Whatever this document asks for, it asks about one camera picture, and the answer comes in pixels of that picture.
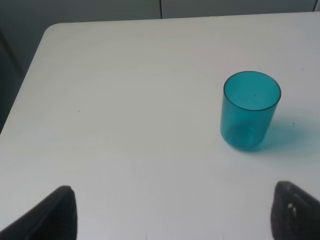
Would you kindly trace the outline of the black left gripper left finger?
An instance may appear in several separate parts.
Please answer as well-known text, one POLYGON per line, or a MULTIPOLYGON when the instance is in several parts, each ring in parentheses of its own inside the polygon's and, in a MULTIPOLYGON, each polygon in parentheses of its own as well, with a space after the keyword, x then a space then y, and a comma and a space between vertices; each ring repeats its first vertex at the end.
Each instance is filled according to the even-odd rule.
POLYGON ((22 217, 0 231, 2 240, 75 240, 76 195, 70 186, 54 190, 22 217))

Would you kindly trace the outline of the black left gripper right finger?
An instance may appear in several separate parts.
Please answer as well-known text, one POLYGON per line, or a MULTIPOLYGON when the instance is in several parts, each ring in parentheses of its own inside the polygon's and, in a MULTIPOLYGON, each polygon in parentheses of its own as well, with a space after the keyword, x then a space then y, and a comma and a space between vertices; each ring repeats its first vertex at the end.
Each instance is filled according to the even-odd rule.
POLYGON ((320 201, 290 181, 275 185, 270 213, 275 240, 318 240, 320 201))

